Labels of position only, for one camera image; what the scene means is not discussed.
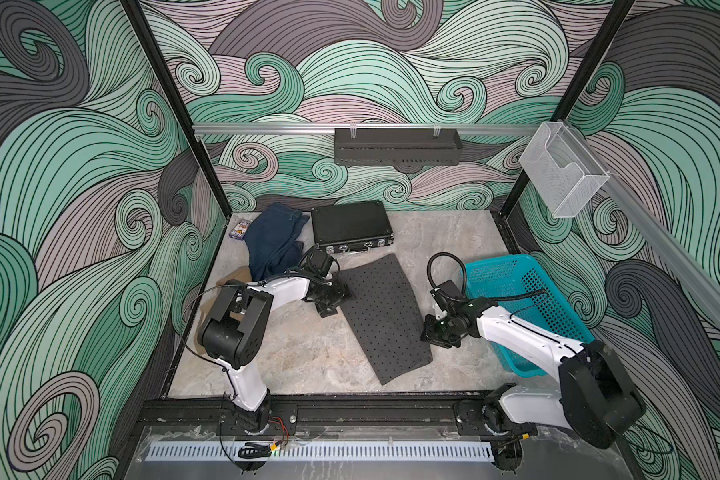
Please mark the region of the grey polka dot skirt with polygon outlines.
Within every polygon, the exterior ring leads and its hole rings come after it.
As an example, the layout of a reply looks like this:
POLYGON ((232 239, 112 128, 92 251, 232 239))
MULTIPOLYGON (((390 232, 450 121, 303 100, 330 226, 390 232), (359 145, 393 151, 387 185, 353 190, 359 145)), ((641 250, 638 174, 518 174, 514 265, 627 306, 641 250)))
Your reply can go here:
POLYGON ((350 293, 341 310, 381 384, 433 361, 421 339, 424 317, 396 255, 346 270, 341 279, 350 293))

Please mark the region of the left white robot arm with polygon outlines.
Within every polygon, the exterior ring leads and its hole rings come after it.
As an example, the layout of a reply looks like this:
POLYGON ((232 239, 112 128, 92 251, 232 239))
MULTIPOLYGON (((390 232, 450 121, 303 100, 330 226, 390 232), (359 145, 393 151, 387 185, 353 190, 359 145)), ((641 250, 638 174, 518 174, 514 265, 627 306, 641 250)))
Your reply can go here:
POLYGON ((197 329, 197 342, 224 374, 227 401, 249 431, 269 425, 271 394, 255 363, 270 314, 296 301, 311 303, 321 317, 335 315, 350 297, 331 255, 310 248, 297 266, 253 283, 230 280, 220 286, 197 329))

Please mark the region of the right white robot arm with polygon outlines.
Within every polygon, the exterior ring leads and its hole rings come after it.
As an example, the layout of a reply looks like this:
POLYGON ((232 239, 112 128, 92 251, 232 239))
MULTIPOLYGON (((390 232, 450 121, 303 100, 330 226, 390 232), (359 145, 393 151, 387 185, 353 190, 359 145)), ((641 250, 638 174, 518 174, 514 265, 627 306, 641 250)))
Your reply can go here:
POLYGON ((466 336, 503 346, 541 368, 553 389, 510 386, 498 395, 495 429, 539 424, 570 430, 606 449, 634 426, 647 407, 615 351, 600 340, 561 336, 510 312, 492 298, 469 299, 446 281, 430 291, 440 313, 427 315, 422 340, 458 348, 466 336))

